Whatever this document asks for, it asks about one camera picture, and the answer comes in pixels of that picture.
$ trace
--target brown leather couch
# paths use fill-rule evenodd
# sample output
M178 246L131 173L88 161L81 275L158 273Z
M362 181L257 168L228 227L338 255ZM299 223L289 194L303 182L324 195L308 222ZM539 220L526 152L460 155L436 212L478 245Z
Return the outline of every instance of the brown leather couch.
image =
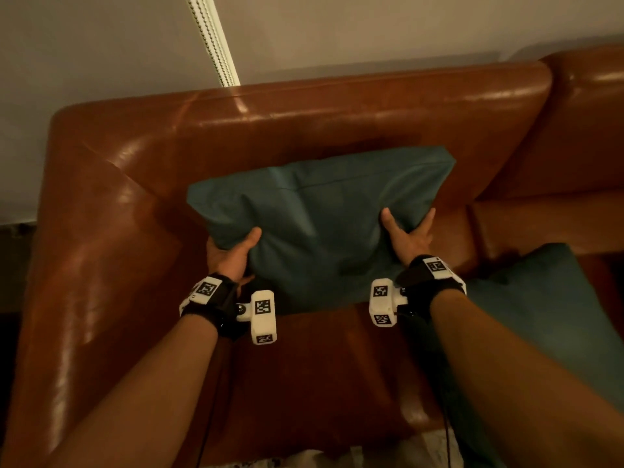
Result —
M3 468L37 467L171 328L203 277L192 182L296 160L445 145L434 252L467 277L566 241L624 335L624 48L542 62L107 100L52 120ZM399 330L366 305L220 341L176 465L339 450L441 427Z

